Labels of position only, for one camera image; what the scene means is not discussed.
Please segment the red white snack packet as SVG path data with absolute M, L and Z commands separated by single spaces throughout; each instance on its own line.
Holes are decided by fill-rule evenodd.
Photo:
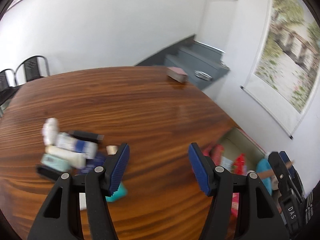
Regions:
M 232 172 L 237 175 L 246 175 L 247 167 L 246 167 L 246 158 L 245 154 L 241 153 L 232 164 Z

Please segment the teal floss box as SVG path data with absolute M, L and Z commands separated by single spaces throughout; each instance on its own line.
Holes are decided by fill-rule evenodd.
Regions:
M 106 201 L 108 203 L 113 203 L 127 195 L 127 189 L 125 188 L 123 183 L 120 183 L 118 190 L 115 191 L 112 196 L 106 197 Z

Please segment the blue white cream tube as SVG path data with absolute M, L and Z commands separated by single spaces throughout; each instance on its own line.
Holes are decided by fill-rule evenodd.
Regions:
M 94 159 L 98 150 L 96 143 L 76 139 L 67 133 L 59 133 L 57 135 L 55 146 L 64 150 L 81 153 L 86 159 Z

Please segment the grey staircase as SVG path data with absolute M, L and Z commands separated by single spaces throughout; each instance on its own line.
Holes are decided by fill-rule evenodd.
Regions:
M 188 74 L 188 80 L 198 89 L 204 90 L 228 74 L 230 68 L 222 61 L 224 51 L 195 41 L 195 36 L 164 48 L 144 59 L 137 66 L 179 67 Z M 212 81 L 205 81 L 195 76 L 199 70 L 212 76 Z

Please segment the black metal chair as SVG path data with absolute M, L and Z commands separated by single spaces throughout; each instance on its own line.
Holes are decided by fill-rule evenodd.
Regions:
M 18 86 L 9 85 L 8 77 L 6 74 L 7 71 L 12 72 L 13 78 L 14 78 L 14 85 L 17 84 L 15 71 L 13 69 L 7 68 L 1 71 L 1 97 L 0 97 L 1 105 L 3 105 L 6 101 L 11 99 L 19 90 Z
M 14 78 L 16 85 L 22 85 L 48 76 L 50 76 L 48 59 L 42 55 L 34 55 L 16 68 Z

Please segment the card deck on table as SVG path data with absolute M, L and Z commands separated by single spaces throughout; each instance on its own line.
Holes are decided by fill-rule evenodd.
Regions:
M 188 74 L 179 67 L 167 67 L 167 76 L 179 83 L 186 83 Z

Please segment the white crumpled plastic bag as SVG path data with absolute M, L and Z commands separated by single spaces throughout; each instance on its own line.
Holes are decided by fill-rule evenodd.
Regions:
M 42 127 L 42 136 L 45 146 L 54 145 L 59 133 L 59 122 L 57 118 L 48 118 Z

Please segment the black flat case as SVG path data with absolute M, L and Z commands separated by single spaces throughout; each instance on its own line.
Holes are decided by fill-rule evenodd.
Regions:
M 74 137 L 75 139 L 89 141 L 96 144 L 102 143 L 104 139 L 104 135 L 92 132 L 70 130 L 68 131 L 68 134 Z

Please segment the small red box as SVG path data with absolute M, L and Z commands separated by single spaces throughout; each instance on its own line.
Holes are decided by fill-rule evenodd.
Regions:
M 215 165 L 220 165 L 223 152 L 224 147 L 220 144 L 216 144 L 207 146 L 203 151 L 203 154 L 210 157 Z

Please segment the white wet wipes pack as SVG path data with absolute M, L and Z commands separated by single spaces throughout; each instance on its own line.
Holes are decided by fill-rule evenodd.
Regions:
M 220 165 L 231 173 L 233 173 L 233 164 L 234 164 L 233 160 L 230 160 L 224 156 L 221 157 Z

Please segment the teal Curel drawstring pouch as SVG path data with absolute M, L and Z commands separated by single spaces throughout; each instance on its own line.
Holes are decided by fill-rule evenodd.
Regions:
M 256 173 L 265 185 L 268 193 L 272 195 L 272 179 L 274 175 L 273 170 L 267 159 L 261 159 L 256 166 Z

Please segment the black comb brush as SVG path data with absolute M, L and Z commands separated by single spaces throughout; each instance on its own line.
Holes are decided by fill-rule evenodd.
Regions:
M 37 164 L 36 165 L 36 173 L 42 176 L 43 178 L 46 178 L 50 181 L 57 181 L 61 175 L 63 174 L 60 171 L 57 171 L 53 168 L 50 168 L 46 165 Z

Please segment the foil tray on stairs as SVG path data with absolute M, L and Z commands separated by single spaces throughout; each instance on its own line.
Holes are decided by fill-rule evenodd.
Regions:
M 212 76 L 210 76 L 209 74 L 199 71 L 199 70 L 195 70 L 194 74 L 196 77 L 198 77 L 199 79 L 205 80 L 205 81 L 212 81 Z

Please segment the dark blue tube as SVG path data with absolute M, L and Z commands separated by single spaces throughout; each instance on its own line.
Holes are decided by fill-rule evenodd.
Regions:
M 105 160 L 106 160 L 106 155 L 104 155 L 101 152 L 98 152 L 95 155 L 94 159 L 87 159 L 86 160 L 85 167 L 82 169 L 79 169 L 77 171 L 77 174 L 79 174 L 79 175 L 88 174 L 88 172 L 95 169 L 97 166 L 103 166 Z

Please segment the small brown bottle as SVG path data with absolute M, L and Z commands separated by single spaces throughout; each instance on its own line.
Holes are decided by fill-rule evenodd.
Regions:
M 108 155 L 115 155 L 118 151 L 117 145 L 108 145 L 106 146 L 106 152 Z

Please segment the hanging scroll painting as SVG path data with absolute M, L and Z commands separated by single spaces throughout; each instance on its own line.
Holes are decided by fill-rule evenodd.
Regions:
M 269 0 L 265 34 L 242 89 L 292 137 L 319 87 L 319 26 L 303 0 Z

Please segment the mint green small box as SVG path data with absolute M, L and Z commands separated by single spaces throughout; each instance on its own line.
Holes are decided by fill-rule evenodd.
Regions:
M 46 153 L 42 156 L 41 164 L 59 172 L 68 172 L 71 169 L 68 161 Z

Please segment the red storage box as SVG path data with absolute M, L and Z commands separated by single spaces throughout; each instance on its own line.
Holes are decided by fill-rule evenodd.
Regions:
M 224 147 L 222 156 L 230 160 L 244 153 L 247 169 L 265 158 L 264 151 L 238 128 L 231 129 L 218 143 Z M 200 190 L 212 199 L 201 233 L 203 239 L 225 237 L 234 194 L 238 195 L 236 239 L 270 239 L 285 228 L 276 204 L 259 177 L 237 175 L 215 165 L 195 142 L 189 145 L 188 158 Z

